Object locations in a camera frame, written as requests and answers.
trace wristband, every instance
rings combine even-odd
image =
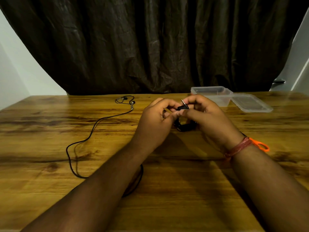
[[[230,160],[233,155],[237,154],[252,143],[253,142],[249,139],[249,137],[245,137],[237,146],[225,153],[225,158]]]

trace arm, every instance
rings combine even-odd
[[[180,114],[198,122],[200,130],[222,150],[243,135],[212,101],[193,95],[184,99],[190,110]],[[309,192],[259,148],[250,145],[234,155],[232,168],[268,226],[274,231],[309,231]]]
[[[129,144],[22,231],[105,230],[134,173],[169,134],[178,106],[170,99],[153,101],[143,111]]]

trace brown fabric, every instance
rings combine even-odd
[[[309,0],[0,0],[69,94],[268,90]]]

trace person's right hand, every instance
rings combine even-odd
[[[198,123],[200,130],[220,147],[227,150],[239,144],[244,136],[216,103],[202,95],[191,95],[183,100],[190,108],[179,114]]]

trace curtain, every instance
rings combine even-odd
[[[71,95],[267,91],[309,0],[0,0]]]

